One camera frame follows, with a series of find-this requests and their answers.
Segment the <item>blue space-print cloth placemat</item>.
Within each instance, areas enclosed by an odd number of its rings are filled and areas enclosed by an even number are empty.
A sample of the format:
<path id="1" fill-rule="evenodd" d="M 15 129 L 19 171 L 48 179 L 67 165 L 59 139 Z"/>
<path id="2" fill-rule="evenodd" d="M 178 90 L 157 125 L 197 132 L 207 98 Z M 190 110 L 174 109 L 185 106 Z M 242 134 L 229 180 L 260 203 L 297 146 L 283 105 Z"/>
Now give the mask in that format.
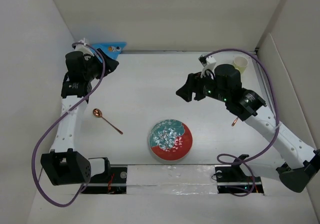
<path id="1" fill-rule="evenodd" d="M 95 49 L 113 60 L 118 58 L 119 54 L 126 47 L 126 45 L 126 42 L 105 42 L 92 44 Z"/>

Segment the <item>copper fork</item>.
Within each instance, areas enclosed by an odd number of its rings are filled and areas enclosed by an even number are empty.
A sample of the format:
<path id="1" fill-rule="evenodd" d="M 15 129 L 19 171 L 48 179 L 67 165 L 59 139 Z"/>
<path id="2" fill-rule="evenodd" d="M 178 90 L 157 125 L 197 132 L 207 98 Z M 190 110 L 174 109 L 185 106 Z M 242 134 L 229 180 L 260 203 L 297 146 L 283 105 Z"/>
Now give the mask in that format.
<path id="1" fill-rule="evenodd" d="M 233 121 L 233 123 L 232 123 L 232 127 L 234 127 L 235 125 L 236 125 L 236 123 L 237 123 L 237 121 L 238 121 L 238 117 Z"/>

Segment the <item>red and teal plate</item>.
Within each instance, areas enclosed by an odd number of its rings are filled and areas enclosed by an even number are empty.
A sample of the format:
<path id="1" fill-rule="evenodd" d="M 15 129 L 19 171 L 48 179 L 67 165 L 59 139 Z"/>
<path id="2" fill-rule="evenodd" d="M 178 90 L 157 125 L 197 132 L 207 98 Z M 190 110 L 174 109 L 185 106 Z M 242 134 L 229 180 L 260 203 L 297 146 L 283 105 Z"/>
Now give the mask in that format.
<path id="1" fill-rule="evenodd" d="M 191 150 L 193 136 L 181 121 L 166 119 L 151 129 L 148 144 L 152 153 L 164 161 L 183 159 Z"/>

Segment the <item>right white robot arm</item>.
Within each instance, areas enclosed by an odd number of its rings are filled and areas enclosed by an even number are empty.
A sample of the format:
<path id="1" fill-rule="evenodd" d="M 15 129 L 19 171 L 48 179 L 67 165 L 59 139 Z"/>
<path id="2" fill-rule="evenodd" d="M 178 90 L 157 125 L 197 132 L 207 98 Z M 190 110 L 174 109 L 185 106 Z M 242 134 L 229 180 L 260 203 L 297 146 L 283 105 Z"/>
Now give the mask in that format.
<path id="1" fill-rule="evenodd" d="M 283 125 L 265 100 L 242 87 L 241 74 L 232 65 L 222 64 L 214 70 L 190 73 L 186 83 L 176 91 L 186 102 L 210 97 L 224 102 L 226 109 L 255 129 L 281 155 L 279 160 L 263 162 L 260 154 L 242 154 L 230 164 L 231 175 L 242 181 L 248 176 L 280 181 L 293 192 L 302 192 L 320 169 L 320 152 L 305 144 Z"/>

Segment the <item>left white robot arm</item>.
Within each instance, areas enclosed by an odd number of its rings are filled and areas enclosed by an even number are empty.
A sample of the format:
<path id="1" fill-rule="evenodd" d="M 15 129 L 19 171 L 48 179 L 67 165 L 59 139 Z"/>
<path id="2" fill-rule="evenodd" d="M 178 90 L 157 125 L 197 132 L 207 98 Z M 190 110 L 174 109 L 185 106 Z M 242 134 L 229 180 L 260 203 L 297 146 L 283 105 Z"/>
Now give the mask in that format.
<path id="1" fill-rule="evenodd" d="M 100 182 L 111 178 L 108 158 L 87 159 L 76 149 L 82 118 L 89 102 L 83 98 L 92 91 L 92 80 L 112 73 L 119 64 L 101 48 L 97 51 L 102 55 L 101 58 L 85 48 L 76 48 L 65 56 L 68 71 L 61 89 L 63 119 L 58 124 L 56 138 L 49 152 L 42 154 L 40 160 L 55 186 L 88 183 L 94 176 Z"/>

